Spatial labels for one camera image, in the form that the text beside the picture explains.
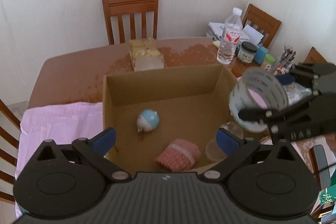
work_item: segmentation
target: stack of papers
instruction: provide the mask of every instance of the stack of papers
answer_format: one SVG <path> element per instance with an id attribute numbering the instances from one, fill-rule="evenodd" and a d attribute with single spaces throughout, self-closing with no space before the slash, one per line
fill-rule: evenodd
<path id="1" fill-rule="evenodd" d="M 223 34 L 225 24 L 209 22 L 208 25 L 211 30 L 207 32 L 207 37 L 212 37 L 214 40 L 219 40 Z M 247 41 L 258 45 L 263 37 L 263 34 L 258 32 L 256 29 L 252 28 L 250 25 L 246 25 L 240 33 L 239 41 Z"/>

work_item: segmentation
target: clear plastic cup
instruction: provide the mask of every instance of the clear plastic cup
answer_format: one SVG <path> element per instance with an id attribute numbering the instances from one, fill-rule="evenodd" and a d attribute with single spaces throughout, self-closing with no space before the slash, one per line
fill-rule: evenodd
<path id="1" fill-rule="evenodd" d="M 244 137 L 242 128 L 235 122 L 226 122 L 221 125 L 221 128 L 224 128 L 241 140 Z M 207 144 L 205 147 L 205 155 L 212 162 L 221 161 L 226 158 L 225 153 L 218 147 L 216 139 L 211 140 Z"/>

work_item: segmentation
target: rolled pink towel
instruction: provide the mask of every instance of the rolled pink towel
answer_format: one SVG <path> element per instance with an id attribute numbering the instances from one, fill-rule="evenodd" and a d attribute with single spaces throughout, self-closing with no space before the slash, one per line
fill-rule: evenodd
<path id="1" fill-rule="evenodd" d="M 172 172 L 189 170 L 201 156 L 198 146 L 187 140 L 176 139 L 155 159 Z"/>

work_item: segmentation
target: white stripe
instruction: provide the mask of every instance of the white stripe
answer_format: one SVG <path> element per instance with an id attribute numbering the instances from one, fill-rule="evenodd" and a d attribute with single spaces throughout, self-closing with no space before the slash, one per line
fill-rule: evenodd
<path id="1" fill-rule="evenodd" d="M 182 146 L 179 146 L 175 143 L 172 143 L 172 144 L 168 145 L 168 147 L 171 147 L 172 149 L 180 151 L 183 155 L 185 155 L 190 160 L 191 164 L 194 165 L 194 163 L 195 163 L 194 157 L 188 150 L 186 150 Z"/>

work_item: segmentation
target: bottle with green cap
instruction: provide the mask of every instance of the bottle with green cap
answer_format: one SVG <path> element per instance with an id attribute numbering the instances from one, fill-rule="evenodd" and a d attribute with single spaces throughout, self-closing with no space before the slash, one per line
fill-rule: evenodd
<path id="1" fill-rule="evenodd" d="M 266 54 L 264 57 L 264 61 L 262 62 L 260 68 L 269 71 L 271 66 L 275 63 L 275 58 L 270 54 Z"/>

